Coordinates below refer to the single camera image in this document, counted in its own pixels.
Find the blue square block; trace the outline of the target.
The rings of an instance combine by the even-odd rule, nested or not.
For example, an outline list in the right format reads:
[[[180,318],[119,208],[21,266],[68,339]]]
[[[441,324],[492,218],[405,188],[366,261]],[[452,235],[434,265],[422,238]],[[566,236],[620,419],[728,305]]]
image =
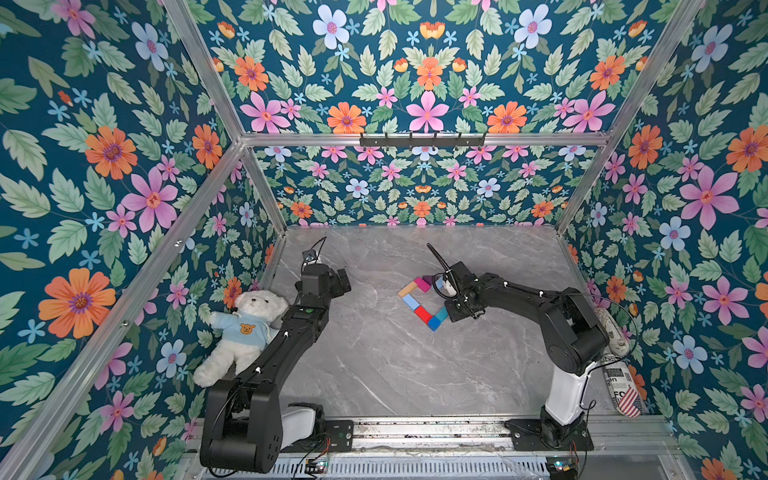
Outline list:
[[[428,326],[428,327],[429,327],[429,328],[430,328],[432,331],[436,331],[436,330],[437,330],[437,329],[438,329],[438,328],[441,326],[441,324],[442,324],[442,321],[441,321],[440,319],[436,318],[436,317],[433,317],[433,318],[431,318],[431,319],[430,319],[430,320],[427,322],[427,326]]]

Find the red rectangular block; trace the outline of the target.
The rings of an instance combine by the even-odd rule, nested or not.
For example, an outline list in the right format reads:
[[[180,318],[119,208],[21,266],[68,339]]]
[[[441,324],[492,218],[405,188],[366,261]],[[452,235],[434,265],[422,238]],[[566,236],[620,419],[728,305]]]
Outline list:
[[[433,315],[430,314],[424,307],[419,306],[414,310],[414,313],[418,316],[420,320],[422,320],[425,324],[428,324],[432,318]]]

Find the magenta rectangular block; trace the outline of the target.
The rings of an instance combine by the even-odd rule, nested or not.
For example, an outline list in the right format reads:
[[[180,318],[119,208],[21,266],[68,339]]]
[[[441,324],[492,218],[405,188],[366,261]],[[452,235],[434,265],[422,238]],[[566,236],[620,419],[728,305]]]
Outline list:
[[[418,277],[418,278],[416,278],[416,279],[414,280],[414,283],[416,284],[416,286],[417,286],[417,287],[418,287],[418,288],[419,288],[419,289],[420,289],[422,292],[428,292],[428,291],[429,291],[429,290],[432,288],[432,285],[431,285],[431,283],[430,283],[430,282],[428,282],[427,280],[425,280],[423,277]]]

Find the wooden block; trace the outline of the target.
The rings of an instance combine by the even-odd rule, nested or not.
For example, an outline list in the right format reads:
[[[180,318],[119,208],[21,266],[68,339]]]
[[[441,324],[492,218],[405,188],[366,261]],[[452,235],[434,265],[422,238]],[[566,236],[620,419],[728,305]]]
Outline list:
[[[410,294],[411,294],[411,292],[412,292],[413,290],[417,289],[417,288],[418,288],[418,285],[417,285],[417,283],[416,283],[416,282],[414,282],[414,281],[411,281],[410,283],[408,283],[408,284],[407,284],[405,287],[403,287],[403,288],[402,288],[402,289],[401,289],[401,290],[398,292],[398,296],[399,296],[399,297],[401,297],[401,298],[404,298],[405,296],[407,296],[407,295],[410,295]]]

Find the teal rectangular block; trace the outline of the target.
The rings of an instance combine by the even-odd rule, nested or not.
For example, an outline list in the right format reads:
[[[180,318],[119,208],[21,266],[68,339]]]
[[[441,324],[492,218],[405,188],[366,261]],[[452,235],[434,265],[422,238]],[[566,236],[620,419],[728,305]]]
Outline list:
[[[445,307],[442,307],[438,313],[434,316],[438,323],[442,323],[448,317],[448,313]]]

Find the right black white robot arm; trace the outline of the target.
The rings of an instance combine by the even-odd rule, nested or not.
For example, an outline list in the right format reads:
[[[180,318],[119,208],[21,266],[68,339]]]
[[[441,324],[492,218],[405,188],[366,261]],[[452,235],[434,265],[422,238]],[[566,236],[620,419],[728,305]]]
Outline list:
[[[442,279],[449,290],[438,294],[453,322],[477,319],[488,309],[497,309],[538,325],[554,365],[550,392],[540,414],[540,435],[552,445],[560,443],[586,418],[583,394],[590,372],[609,345],[596,310],[575,288],[542,290],[493,273],[478,276],[462,262],[445,266]]]

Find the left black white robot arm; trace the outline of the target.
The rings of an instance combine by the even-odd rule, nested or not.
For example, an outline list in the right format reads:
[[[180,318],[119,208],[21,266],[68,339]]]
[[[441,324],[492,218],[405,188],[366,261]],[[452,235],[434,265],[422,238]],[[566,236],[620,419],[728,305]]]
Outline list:
[[[350,291],[345,270],[335,271],[325,264],[305,268],[297,303],[284,315],[278,340],[243,373],[208,389],[200,445],[203,466],[266,474],[282,449],[312,436],[287,437],[288,417],[281,413],[280,392],[326,327],[331,301]]]

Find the white teddy bear blue shirt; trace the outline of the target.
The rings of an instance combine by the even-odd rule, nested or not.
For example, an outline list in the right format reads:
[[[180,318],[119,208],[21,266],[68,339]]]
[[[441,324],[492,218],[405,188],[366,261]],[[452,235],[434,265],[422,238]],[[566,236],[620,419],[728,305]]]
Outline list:
[[[193,382],[208,388],[224,379],[231,369],[244,372],[275,338],[274,328],[289,308],[287,300],[271,291],[250,291],[234,301],[233,313],[213,312],[207,323],[221,331],[221,338],[198,366]]]

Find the printed drink can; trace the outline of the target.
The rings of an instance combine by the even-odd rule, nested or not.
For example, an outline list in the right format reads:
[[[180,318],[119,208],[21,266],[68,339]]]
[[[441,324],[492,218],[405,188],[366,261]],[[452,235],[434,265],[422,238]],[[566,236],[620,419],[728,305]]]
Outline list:
[[[643,414],[643,403],[628,365],[609,354],[601,359],[603,375],[616,410],[628,418]]]

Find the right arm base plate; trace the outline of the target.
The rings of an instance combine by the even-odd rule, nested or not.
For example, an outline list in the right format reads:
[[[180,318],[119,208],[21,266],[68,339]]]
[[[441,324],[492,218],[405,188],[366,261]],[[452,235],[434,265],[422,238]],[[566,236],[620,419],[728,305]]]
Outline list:
[[[509,419],[503,423],[516,451],[579,452],[593,451],[594,443],[587,429],[586,416],[563,426],[550,419]]]

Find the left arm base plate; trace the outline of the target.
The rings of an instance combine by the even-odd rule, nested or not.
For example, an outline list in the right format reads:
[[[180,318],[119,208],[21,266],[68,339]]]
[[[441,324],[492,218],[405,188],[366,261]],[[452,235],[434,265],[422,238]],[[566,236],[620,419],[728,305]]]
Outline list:
[[[355,424],[352,420],[326,420],[309,438],[283,448],[282,453],[331,452],[346,453],[352,450]]]

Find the black hook rail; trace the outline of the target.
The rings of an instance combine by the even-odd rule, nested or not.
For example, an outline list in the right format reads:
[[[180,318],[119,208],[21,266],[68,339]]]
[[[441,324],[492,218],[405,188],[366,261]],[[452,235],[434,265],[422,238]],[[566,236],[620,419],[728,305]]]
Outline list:
[[[370,134],[360,135],[358,144],[361,147],[392,147],[392,148],[412,148],[412,147],[436,147],[436,148],[458,148],[458,147],[479,147],[486,142],[486,136],[470,134]]]

